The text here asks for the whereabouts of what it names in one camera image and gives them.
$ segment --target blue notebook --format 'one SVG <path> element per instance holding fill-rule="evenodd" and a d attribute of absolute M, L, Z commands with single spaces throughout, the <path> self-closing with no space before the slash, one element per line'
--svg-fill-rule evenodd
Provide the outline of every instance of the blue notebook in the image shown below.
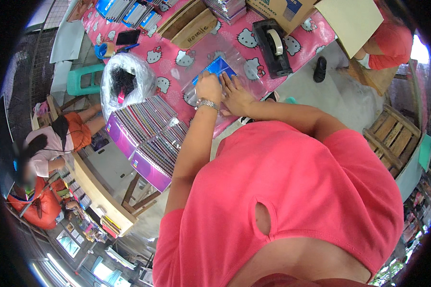
<path fill-rule="evenodd" d="M 225 62 L 224 59 L 222 59 L 221 56 L 218 56 L 217 58 L 215 58 L 215 60 L 212 61 L 211 64 L 209 64 L 203 71 L 208 71 L 210 73 L 214 73 L 217 75 L 217 77 L 222 73 L 222 72 L 226 72 L 227 75 L 231 78 L 232 75 L 236 76 L 236 73 L 232 70 L 232 68 L 227 64 L 227 62 Z M 196 83 L 198 82 L 198 76 L 196 76 L 192 83 L 193 85 L 196 85 Z"/>

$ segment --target hand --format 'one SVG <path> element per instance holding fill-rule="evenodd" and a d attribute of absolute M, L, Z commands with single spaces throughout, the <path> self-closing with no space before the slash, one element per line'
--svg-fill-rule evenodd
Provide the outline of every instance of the hand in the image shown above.
<path fill-rule="evenodd" d="M 232 76 L 232 80 L 230 80 L 227 73 L 223 72 L 220 75 L 220 82 L 226 93 L 222 101 L 230 110 L 230 112 L 222 111 L 223 115 L 232 114 L 238 117 L 248 117 L 249 108 L 255 102 L 254 97 L 243 88 L 236 76 Z"/>
<path fill-rule="evenodd" d="M 198 76 L 198 83 L 196 83 L 195 89 L 198 99 L 204 98 L 220 105 L 222 87 L 216 74 L 209 74 L 208 71 L 204 71 Z"/>

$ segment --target metal watch band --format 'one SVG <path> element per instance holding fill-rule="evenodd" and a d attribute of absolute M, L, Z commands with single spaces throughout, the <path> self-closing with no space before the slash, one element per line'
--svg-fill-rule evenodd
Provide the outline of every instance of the metal watch band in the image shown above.
<path fill-rule="evenodd" d="M 210 106 L 214 109 L 216 109 L 217 111 L 219 111 L 219 105 L 217 105 L 216 103 L 214 103 L 212 100 L 206 100 L 204 98 L 201 98 L 197 101 L 197 106 L 195 107 L 195 110 L 198 110 L 198 108 L 200 106 Z"/>

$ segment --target tape dispenser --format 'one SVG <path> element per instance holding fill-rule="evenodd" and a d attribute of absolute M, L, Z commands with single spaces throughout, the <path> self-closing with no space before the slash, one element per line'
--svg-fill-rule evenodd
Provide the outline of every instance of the tape dispenser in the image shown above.
<path fill-rule="evenodd" d="M 260 46 L 270 77 L 284 77 L 293 73 L 286 55 L 286 48 L 281 40 L 286 36 L 286 32 L 278 22 L 275 19 L 254 22 L 252 31 Z"/>

